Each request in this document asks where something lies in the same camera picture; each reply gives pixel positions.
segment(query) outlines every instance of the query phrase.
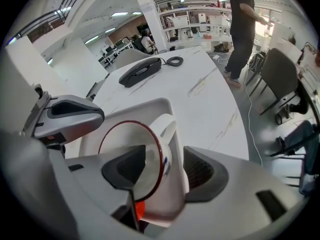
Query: black t-shirt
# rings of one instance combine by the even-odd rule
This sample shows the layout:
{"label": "black t-shirt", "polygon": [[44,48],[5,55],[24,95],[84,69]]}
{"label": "black t-shirt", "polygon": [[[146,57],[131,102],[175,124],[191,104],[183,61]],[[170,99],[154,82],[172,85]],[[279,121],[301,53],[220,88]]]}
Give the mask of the black t-shirt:
{"label": "black t-shirt", "polygon": [[232,10],[232,22],[230,34],[237,37],[245,37],[251,40],[255,39],[256,21],[244,13],[240,4],[246,4],[255,8],[254,0],[230,0]]}

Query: black telephone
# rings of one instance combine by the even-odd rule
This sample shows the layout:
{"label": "black telephone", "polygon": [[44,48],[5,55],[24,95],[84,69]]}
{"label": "black telephone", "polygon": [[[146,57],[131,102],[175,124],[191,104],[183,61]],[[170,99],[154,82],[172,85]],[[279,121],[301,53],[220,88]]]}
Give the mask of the black telephone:
{"label": "black telephone", "polygon": [[157,73],[161,69],[161,62],[160,58],[148,58],[137,63],[119,78],[119,84],[127,88],[134,86],[143,79]]}

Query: power cord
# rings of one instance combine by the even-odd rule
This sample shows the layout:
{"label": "power cord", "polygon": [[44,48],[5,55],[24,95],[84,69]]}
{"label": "power cord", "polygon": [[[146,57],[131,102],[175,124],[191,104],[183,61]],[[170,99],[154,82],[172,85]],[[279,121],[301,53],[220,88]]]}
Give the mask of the power cord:
{"label": "power cord", "polygon": [[171,67],[179,67],[183,62],[184,62],[184,58],[182,57],[171,57],[169,58],[167,61],[165,61],[163,58],[159,58],[159,59],[162,59],[164,61],[164,64],[163,65],[169,65]]}
{"label": "power cord", "polygon": [[[209,55],[209,54],[213,54],[214,56],[225,55],[225,54],[230,54],[230,53],[231,53],[231,52],[227,52],[227,53],[207,52],[208,55]],[[228,58],[221,58],[221,56],[219,56],[219,59],[218,59],[217,62],[218,62],[219,64],[225,65],[225,66],[226,66],[227,64],[220,63],[220,62],[219,62],[220,60],[225,60],[225,61],[227,61],[227,64],[228,64],[228,61],[229,61]],[[244,80],[244,88],[245,88],[246,95],[248,96],[249,101],[250,101],[250,108],[249,108],[249,112],[248,112],[248,129],[249,129],[249,132],[250,132],[250,134],[251,134],[251,137],[252,137],[252,141],[253,141],[253,145],[254,145],[254,147],[255,147],[255,150],[256,150],[256,152],[258,153],[258,156],[259,156],[259,158],[260,158],[261,167],[263,167],[262,158],[261,158],[261,155],[260,155],[260,153],[259,153],[259,150],[258,150],[258,148],[257,148],[257,146],[256,146],[254,135],[252,134],[252,132],[251,132],[251,130],[250,130],[250,112],[251,112],[251,108],[252,108],[252,105],[253,105],[253,104],[252,104],[252,101],[251,101],[251,99],[250,99],[250,97],[249,97],[249,94],[248,94],[248,91],[247,91],[247,86],[246,86],[246,82],[247,82],[247,78],[248,78],[248,72],[249,72],[249,62],[247,62],[247,66],[248,66],[248,69],[247,69],[247,71],[246,71],[246,76],[245,76],[245,80]]]}

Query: mug handle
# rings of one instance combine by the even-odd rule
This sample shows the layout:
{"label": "mug handle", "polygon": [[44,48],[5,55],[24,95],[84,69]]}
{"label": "mug handle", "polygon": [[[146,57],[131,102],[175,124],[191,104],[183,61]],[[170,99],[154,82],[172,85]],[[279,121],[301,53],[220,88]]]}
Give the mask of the mug handle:
{"label": "mug handle", "polygon": [[164,132],[161,138],[164,143],[169,144],[176,132],[176,126],[177,122],[171,114],[162,114],[149,125],[149,128],[158,137],[161,137],[161,134]]}

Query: marble tabletop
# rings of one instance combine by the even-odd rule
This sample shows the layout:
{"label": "marble tabletop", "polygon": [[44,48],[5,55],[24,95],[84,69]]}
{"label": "marble tabletop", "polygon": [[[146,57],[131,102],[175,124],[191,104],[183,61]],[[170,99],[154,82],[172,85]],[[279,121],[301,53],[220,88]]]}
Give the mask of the marble tabletop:
{"label": "marble tabletop", "polygon": [[244,124],[229,86],[201,47],[155,55],[165,60],[179,56],[179,67],[161,70],[131,88],[119,78],[135,63],[110,74],[93,102],[105,115],[149,102],[167,99],[176,118],[183,146],[199,147],[249,160]]}

